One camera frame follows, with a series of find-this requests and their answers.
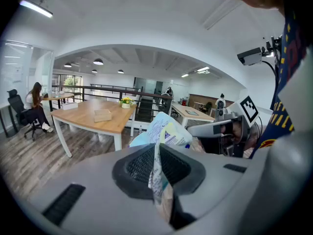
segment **wooden floor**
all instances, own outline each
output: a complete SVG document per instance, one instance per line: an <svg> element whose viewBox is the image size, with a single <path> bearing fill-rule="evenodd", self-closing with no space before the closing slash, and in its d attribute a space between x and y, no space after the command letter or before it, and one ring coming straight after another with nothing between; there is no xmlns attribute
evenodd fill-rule
<svg viewBox="0 0 313 235"><path fill-rule="evenodd" d="M49 111L45 111L48 121L52 124ZM190 120L188 125L199 124ZM60 173L74 164L92 156L113 152L114 140L112 136L98 134L69 126L61 126L64 138L72 153L69 158L60 143L56 131L44 133L36 130L35 141L31 133L25 139L23 137L26 127L11 138L2 137L0 142L0 171L12 189L19 196L28 199L33 193L39 190L51 178L57 177ZM122 133L122 147L126 148L132 140L138 136L134 131L134 137L130 137L130 129L125 128ZM191 148L203 152L194 138Z"/></svg>

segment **desk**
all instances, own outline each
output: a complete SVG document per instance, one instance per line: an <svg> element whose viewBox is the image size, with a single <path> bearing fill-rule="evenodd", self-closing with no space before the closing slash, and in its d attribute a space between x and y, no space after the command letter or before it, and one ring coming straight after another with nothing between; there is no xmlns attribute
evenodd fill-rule
<svg viewBox="0 0 313 235"><path fill-rule="evenodd" d="M15 132L12 132L12 131L7 131L6 128L5 128L5 124L3 122L3 118L2 118L2 114L1 114L1 110L8 107L8 110L9 110L9 114L10 114L10 118L11 118L11 122L12 122L12 125L13 125L13 129ZM3 127L3 130L4 130L4 133L5 133L5 136L7 138L10 138L12 136L14 136L16 133L19 132L19 129L17 128L17 126L15 125L15 121L14 121L14 118L13 118L13 114L12 114L12 109L11 109L11 105L9 104L9 102L7 103L3 103L0 105L0 120L1 120L1 124L2 124L2 127Z"/></svg>
<svg viewBox="0 0 313 235"><path fill-rule="evenodd" d="M202 104L202 103L194 102L194 109L198 110L201 105L204 106L204 104Z"/></svg>
<svg viewBox="0 0 313 235"><path fill-rule="evenodd" d="M170 112L172 112L172 108L175 109L177 111L178 114L180 114L182 116L182 123L181 125L185 128L187 121L189 119L192 120L199 120L199 121L207 121L207 122L213 122L215 119L208 116L207 114L204 114L201 111L198 111L192 107L189 106L182 106L180 104L177 103L172 103L171 108L170 108ZM194 115L190 115L188 114L187 111L191 111L191 112L195 112L198 114L198 116L194 116Z"/></svg>
<svg viewBox="0 0 313 235"><path fill-rule="evenodd" d="M51 112L54 119L55 129L58 133L61 144L66 154L71 157L68 146L64 140L60 122L73 125L75 127L93 131L100 134L114 136L115 150L122 149L122 131L132 116L131 137L134 135L134 120L136 105L133 104L129 109L123 109L119 103L92 99L78 104L78 108L63 110L59 109ZM112 113L112 120L95 123L93 120L94 110L108 109Z"/></svg>
<svg viewBox="0 0 313 235"><path fill-rule="evenodd" d="M64 93L64 94L50 94L48 97L43 98L43 101L49 101L50 111L53 111L52 108L52 100L58 100L59 109L61 108L60 99L63 99L63 103L65 103L65 99L68 97L74 97L73 93Z"/></svg>

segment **wooden table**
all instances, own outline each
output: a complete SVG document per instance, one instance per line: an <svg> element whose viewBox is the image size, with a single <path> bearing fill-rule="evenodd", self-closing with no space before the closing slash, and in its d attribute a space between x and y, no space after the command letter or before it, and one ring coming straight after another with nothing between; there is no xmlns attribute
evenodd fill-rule
<svg viewBox="0 0 313 235"><path fill-rule="evenodd" d="M198 111L192 107L189 106L182 106L180 104L177 103L172 103L171 108L170 108L170 113L172 112L172 108L175 109L177 111L178 114L180 114L182 116L182 123L181 125L185 128L187 121L189 119L192 120L199 120L199 121L207 121L207 122L213 122L215 119L208 116L207 114L204 114L201 111ZM195 112L198 114L198 116L194 116L194 115L190 115L189 113L186 112L187 111L191 111L191 112Z"/></svg>
<svg viewBox="0 0 313 235"><path fill-rule="evenodd" d="M65 103L65 99L69 98L69 97L74 97L73 93L64 93L64 94L50 94L48 95L48 97L43 98L43 101L49 101L49 105L50 105L50 111L53 111L52 108L52 100L58 100L58 106L59 109L61 108L61 102L60 100L63 100L63 103Z"/></svg>
<svg viewBox="0 0 313 235"><path fill-rule="evenodd" d="M78 108L70 110L59 109L51 112L51 115L54 119L55 129L58 133L61 144L66 154L69 157L71 157L72 154L69 151L68 146L64 140L60 128L60 122L67 123L69 125L73 125L84 130L114 136L115 150L121 150L122 149L121 133L131 115L133 115L131 126L131 137L134 135L134 120L136 107L137 106L133 104L129 109L123 109L117 102L92 99L78 103ZM108 109L112 113L112 120L95 123L93 120L94 110L104 110L104 109Z"/></svg>

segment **black chair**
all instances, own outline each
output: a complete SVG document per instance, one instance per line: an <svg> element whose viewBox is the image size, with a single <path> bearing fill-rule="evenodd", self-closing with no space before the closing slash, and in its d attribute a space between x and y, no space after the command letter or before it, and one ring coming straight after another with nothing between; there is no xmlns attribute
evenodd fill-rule
<svg viewBox="0 0 313 235"><path fill-rule="evenodd" d="M207 104L204 107L200 107L199 110L202 111L203 113L207 113L209 110L212 108L212 103L207 102Z"/></svg>
<svg viewBox="0 0 313 235"><path fill-rule="evenodd" d="M14 111L17 113L16 118L18 120L19 125L27 126L28 124L31 125L31 128L28 129L24 133L24 138L26 138L26 134L28 132L32 131L32 139L35 141L34 134L35 130L37 129L42 129L39 124L36 123L36 119L31 119L27 113L29 112L30 109L25 110L24 109L24 104L21 100L20 95L18 95L17 90L13 89L8 91L9 92L9 98L8 102L11 105L11 107L14 109Z"/></svg>

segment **person in background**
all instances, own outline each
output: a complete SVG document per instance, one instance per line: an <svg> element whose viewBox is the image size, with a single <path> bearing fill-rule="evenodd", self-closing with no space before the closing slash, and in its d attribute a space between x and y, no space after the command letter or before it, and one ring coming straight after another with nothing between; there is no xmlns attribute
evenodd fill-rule
<svg viewBox="0 0 313 235"><path fill-rule="evenodd" d="M43 99L42 96L40 96L40 91L41 84L36 82L33 89L26 96L24 108L30 109L27 112L27 116L31 120L37 119L44 131L52 132L53 128L50 127L50 124L45 117L43 105L40 103Z"/></svg>
<svg viewBox="0 0 313 235"><path fill-rule="evenodd" d="M221 94L221 97L219 99L216 100L215 105L217 105L219 103L219 101L222 101L224 104L224 108L226 107L226 101L224 99L224 94Z"/></svg>
<svg viewBox="0 0 313 235"><path fill-rule="evenodd" d="M279 84L275 95L275 105L270 121L261 135L254 129L251 130L249 140L246 142L246 149L253 147L250 158L253 158L255 151L262 147L271 146L276 139L289 135L294 131L293 123L289 117L278 94L285 87L288 81L296 73L301 60L306 57L307 47L313 49L313 31L311 17L308 16L307 8L311 8L311 0L241 0L247 5L255 8L271 9L277 8L285 17L285 27L282 36L282 50L279 56ZM240 138L241 126L234 124L233 135Z"/></svg>

